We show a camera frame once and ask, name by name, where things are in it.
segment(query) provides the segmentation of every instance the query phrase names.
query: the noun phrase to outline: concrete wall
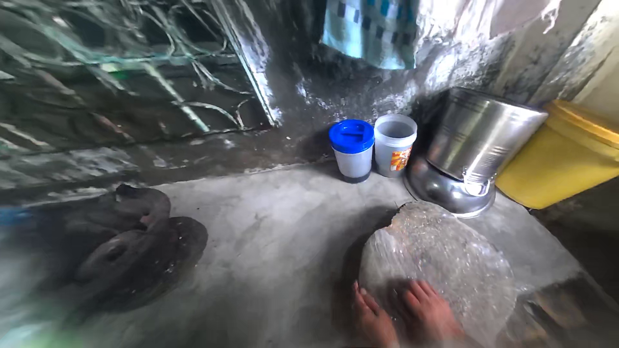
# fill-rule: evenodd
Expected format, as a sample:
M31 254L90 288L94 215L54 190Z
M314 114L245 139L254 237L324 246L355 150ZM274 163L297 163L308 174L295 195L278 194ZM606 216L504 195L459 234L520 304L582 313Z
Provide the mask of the concrete wall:
M557 62L582 45L575 39L586 36L598 1L564 0L555 27L545 35L546 25L538 21L470 49L430 46L409 71L376 69L320 45L324 1L218 3L276 128L11 157L0 160L1 176L9 178L0 187L6 189L3 198L81 198L119 180L154 184L325 160L331 156L326 133L332 123L404 113L424 124L433 116L438 92L455 85L523 103L543 92L539 104L561 92L546 90L545 80L564 72ZM581 51L570 57L596 57Z

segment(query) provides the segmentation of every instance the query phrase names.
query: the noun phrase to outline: steel pot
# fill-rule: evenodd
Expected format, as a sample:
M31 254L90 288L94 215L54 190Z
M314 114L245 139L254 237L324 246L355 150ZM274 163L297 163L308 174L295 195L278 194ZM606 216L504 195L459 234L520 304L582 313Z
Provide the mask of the steel pot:
M428 149L436 168L464 183L490 183L548 113L478 91L453 88Z

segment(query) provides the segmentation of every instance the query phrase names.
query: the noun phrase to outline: dirty wall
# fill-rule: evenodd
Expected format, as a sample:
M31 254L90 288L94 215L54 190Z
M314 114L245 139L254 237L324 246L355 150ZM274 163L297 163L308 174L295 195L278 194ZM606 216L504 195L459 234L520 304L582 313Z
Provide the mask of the dirty wall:
M140 4L137 9L130 8L142 15L149 12L140 11L153 3L156 7L168 9L167 15L159 14L159 17L151 10L154 14L149 16L160 23L169 18L171 9L175 9L173 14L193 15L192 8L201 8L199 3L189 5L182 0L174 4L166 1L135 3ZM596 54L583 53L590 49L585 46L588 41L583 31L588 30L591 23L587 21L595 13L597 3L564 0L555 26L545 35L547 25L538 21L475 47L426 45L416 69L387 71L350 59L318 43L324 1L214 0L204 5L214 18L209 23L218 22L222 28L217 33L226 34L229 48L225 59L228 59L228 64L213 63L211 60L221 57L200 54L200 50L206 51L203 46L207 43L198 45L196 40L183 37L181 31L175 33L170 25L167 28L178 37L168 37L165 31L163 36L169 42L182 43L180 47L186 46L187 51L193 50L191 54L183 53L183 50L177 53L182 59L172 57L174 59L170 61L168 55L163 63L152 60L144 63L138 56L139 69L125 71L118 68L119 62L102 67L105 62L96 61L94 68L88 64L83 67L84 62L80 59L85 58L73 55L71 61L80 63L80 69L90 70L93 76L77 82L66 79L74 84L68 85L67 82L65 86L82 101L69 90L58 88L57 84L54 86L56 81L50 80L48 74L62 82L55 71L39 68L36 64L24 66L14 54L5 52L3 64L8 64L7 61L15 66L21 64L16 68L20 74L33 69L34 72L24 75L39 79L36 84L47 83L46 88L56 88L58 97L73 103L74 108L61 104L60 111L54 109L54 115L58 116L43 117L47 123L40 128L60 133L56 131L54 120L63 120L65 113L75 112L76 105L79 105L81 114L72 117L80 121L86 119L89 124L97 123L99 131L107 127L105 131L111 138L103 144L92 144L96 137L85 133L82 137L87 141L57 147L51 137L34 137L15 123L2 122L9 128L15 127L11 139L18 139L20 143L8 141L27 148L21 152L13 149L11 153L3 153L0 159L2 197L5 202L24 202L25 196L28 201L39 202L77 199L98 194L119 181L156 184L321 161L331 156L326 131L333 122L345 118L373 121L386 113L404 113L426 123L432 117L431 106L437 93L455 85L504 95L523 103L537 98L535 103L540 104L570 92L548 91L544 87L545 81L552 80L553 76L565 74L557 68L557 63L565 59L566 52L572 50L572 58L580 57L587 62L597 59ZM46 2L46 5L55 8L56 3ZM123 35L132 38L135 33ZM221 48L224 36L211 36L208 44L219 44ZM579 37L584 43L574 42ZM164 52L170 50L170 47L163 46ZM217 70L218 66L236 69L226 75L225 71ZM21 75L0 70L14 76L13 79L1 80L3 87L21 83ZM185 72L175 75L174 72L179 70ZM233 90L221 86L213 77ZM170 84L176 93L165 86L165 81L174 78L183 80L173 80ZM209 94L213 91L228 98ZM159 98L147 98L152 94ZM249 100L245 106L251 108L246 114L237 113L244 100ZM219 101L227 101L227 104L218 107L216 103ZM97 103L107 104L113 110ZM56 104L58 102L43 103L50 107L58 106ZM224 112L203 104L221 108ZM191 113L197 115L208 130L205 131ZM122 127L114 127L116 121ZM177 129L166 135L164 129L170 128L168 124ZM7 127L3 128L5 133L11 133ZM131 134L128 134L133 140L128 141L115 128L131 129ZM33 137L39 144L25 136Z

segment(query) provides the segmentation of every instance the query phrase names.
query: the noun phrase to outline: steel bowl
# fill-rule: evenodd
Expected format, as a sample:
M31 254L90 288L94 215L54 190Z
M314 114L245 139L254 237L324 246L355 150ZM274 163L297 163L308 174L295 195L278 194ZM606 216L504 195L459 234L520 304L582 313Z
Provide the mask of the steel bowl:
M495 202L493 181L465 184L433 167L423 155L409 163L404 181L413 197L438 204L463 219L478 216Z

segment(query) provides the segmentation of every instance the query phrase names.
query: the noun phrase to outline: blue lid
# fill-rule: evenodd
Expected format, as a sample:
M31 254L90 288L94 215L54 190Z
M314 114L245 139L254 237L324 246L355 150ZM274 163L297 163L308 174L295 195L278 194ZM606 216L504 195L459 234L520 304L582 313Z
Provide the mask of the blue lid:
M374 127L361 120L341 121L331 126L329 139L334 150L357 154L374 144Z

